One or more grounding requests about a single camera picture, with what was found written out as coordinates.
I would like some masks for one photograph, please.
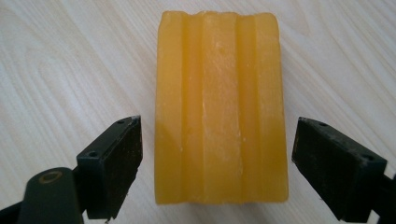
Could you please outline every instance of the wood grain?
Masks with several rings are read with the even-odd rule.
[[[155,204],[156,46],[165,10],[277,16],[286,203]],[[140,114],[144,159],[113,223],[338,223],[290,161],[297,118],[331,124],[386,158],[386,174],[395,174],[395,11],[391,0],[0,1],[0,207],[20,201],[33,175],[75,167],[78,152],[115,120]]]

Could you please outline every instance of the screw hole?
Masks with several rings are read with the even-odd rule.
[[[98,156],[98,153],[95,152],[95,151],[90,151],[90,152],[88,153],[88,156],[90,156],[90,157],[97,157],[97,156]]]
[[[374,160],[374,157],[372,157],[372,156],[370,156],[370,155],[362,155],[362,157],[363,157],[364,159],[366,159],[367,161],[373,161],[373,160]]]

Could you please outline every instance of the table surface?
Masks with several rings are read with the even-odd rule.
[[[157,29],[165,10],[272,12],[280,30],[286,203],[154,201]],[[338,223],[291,162],[298,117],[331,124],[396,169],[395,1],[0,1],[0,207],[33,175],[74,168],[118,119],[142,116],[144,159],[112,223]],[[377,215],[369,222],[376,223]],[[87,223],[104,223],[103,220]]]

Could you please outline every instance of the soap bar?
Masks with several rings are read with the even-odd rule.
[[[285,201],[274,15],[164,12],[157,60],[156,202]]]

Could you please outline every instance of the black plastic part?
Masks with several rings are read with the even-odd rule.
[[[21,211],[21,203],[15,203],[0,211],[1,224],[17,223]]]
[[[387,161],[333,127],[299,118],[292,160],[338,219],[367,222]]]
[[[88,218],[115,218],[142,161],[140,116],[112,124],[77,156],[78,195]]]
[[[391,180],[384,175],[379,184],[381,187],[373,207],[380,216],[378,224],[394,224],[396,223],[396,176]]]
[[[73,172],[54,168],[32,177],[26,186],[18,223],[83,223]]]

